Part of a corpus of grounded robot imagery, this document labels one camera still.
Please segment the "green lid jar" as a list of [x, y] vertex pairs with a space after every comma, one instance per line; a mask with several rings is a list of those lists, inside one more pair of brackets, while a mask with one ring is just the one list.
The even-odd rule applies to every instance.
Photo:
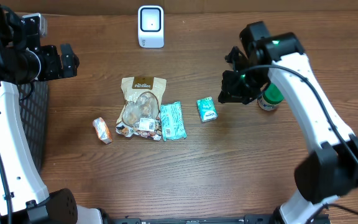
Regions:
[[264, 91], [262, 96], [257, 100], [258, 105], [265, 111], [276, 110], [279, 104], [284, 100], [280, 90], [271, 83]]

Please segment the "small teal tissue pack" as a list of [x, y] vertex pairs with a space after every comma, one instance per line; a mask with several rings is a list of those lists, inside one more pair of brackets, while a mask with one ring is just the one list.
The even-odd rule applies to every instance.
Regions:
[[218, 117], [213, 98], [211, 96], [196, 102], [202, 123], [212, 121]]

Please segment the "orange snack packet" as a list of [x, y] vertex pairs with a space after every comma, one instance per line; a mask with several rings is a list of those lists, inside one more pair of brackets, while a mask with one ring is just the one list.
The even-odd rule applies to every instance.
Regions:
[[93, 121], [93, 127], [95, 128], [96, 134], [103, 143], [112, 143], [112, 136], [110, 130], [102, 117], [96, 118]]

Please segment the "long teal wipes pack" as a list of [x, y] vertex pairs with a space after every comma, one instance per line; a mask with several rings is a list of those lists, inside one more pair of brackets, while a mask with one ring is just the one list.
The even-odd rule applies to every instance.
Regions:
[[160, 111], [163, 140], [186, 139], [181, 102], [162, 105]]

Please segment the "brown snack pouch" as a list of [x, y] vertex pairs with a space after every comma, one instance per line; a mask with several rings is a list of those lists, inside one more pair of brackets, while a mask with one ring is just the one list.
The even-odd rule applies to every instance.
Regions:
[[126, 77], [121, 81], [125, 104], [116, 122], [116, 132], [159, 141], [162, 138], [160, 107], [167, 81], [156, 77]]

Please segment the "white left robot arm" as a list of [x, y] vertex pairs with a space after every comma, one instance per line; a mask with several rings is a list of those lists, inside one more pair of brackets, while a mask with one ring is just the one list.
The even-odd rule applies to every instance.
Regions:
[[68, 189], [49, 192], [31, 156], [20, 115], [20, 85], [75, 77], [69, 44], [41, 45], [47, 22], [0, 4], [0, 223], [108, 223], [102, 209], [78, 205]]

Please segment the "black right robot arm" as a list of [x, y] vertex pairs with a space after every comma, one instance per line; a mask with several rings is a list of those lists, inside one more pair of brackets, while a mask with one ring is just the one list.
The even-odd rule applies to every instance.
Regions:
[[328, 223], [322, 211], [358, 188], [358, 137], [340, 118], [320, 87], [309, 58], [291, 32], [271, 35], [264, 22], [240, 33], [242, 49], [226, 56], [220, 103], [249, 104], [275, 85], [303, 132], [308, 157], [295, 169], [296, 191], [263, 223]]

